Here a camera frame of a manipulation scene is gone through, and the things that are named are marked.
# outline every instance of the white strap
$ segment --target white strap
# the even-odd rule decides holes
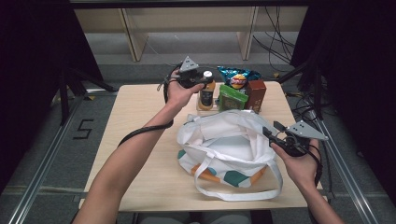
[[[206,157],[204,161],[201,163],[201,165],[198,167],[197,171],[195,172],[194,175],[194,183],[195,187],[204,195],[210,196],[210,197],[217,197],[220,198],[224,201],[229,201],[229,202],[237,202],[237,201],[258,201],[258,200],[267,200],[267,199],[272,199],[275,198],[277,195],[280,194],[280,191],[282,190],[283,187],[283,178],[282,174],[279,171],[279,168],[277,167],[277,164],[275,161],[268,161],[268,167],[272,170],[272,172],[275,175],[275,178],[278,183],[278,189],[271,189],[271,190],[265,190],[261,192],[254,192],[254,193],[235,193],[235,194],[229,194],[229,193],[219,193],[215,191],[209,191],[201,188],[198,185],[198,177],[201,175],[201,173],[209,166],[210,162],[212,162],[213,158],[215,157],[214,154],[208,152],[206,154]]]

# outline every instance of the plastic bottle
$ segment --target plastic bottle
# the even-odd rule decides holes
[[[216,82],[210,71],[204,72],[204,79],[207,79],[208,83],[206,84],[206,88],[199,92],[198,107],[202,110],[210,110],[213,107],[213,92]]]

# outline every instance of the shopping bag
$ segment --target shopping bag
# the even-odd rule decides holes
[[[283,186],[275,152],[262,134],[266,127],[273,134],[276,129],[253,111],[227,110],[210,116],[189,115],[178,130],[177,142],[182,146],[178,162],[194,175],[195,187],[204,195],[224,201],[255,201],[275,198]],[[252,193],[221,193],[203,189],[198,177],[248,188],[265,169],[270,168],[278,188]]]

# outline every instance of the hand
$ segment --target hand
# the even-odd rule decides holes
[[[318,148],[318,140],[311,139],[310,144]],[[317,171],[317,163],[308,154],[302,157],[291,157],[277,144],[272,143],[271,148],[275,153],[285,162],[286,170],[291,180],[297,187],[312,187],[315,186],[315,174]],[[319,154],[316,149],[309,147],[309,150],[318,158]]]
[[[175,70],[172,72],[172,75],[177,75],[178,70]],[[185,106],[191,96],[200,91],[205,85],[204,84],[198,84],[195,85],[189,89],[183,88],[175,78],[171,78],[169,86],[168,86],[168,104],[176,106],[177,108],[182,108]]]

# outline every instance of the green snack bag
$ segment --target green snack bag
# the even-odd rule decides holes
[[[219,89],[219,111],[244,109],[248,96],[224,84]]]

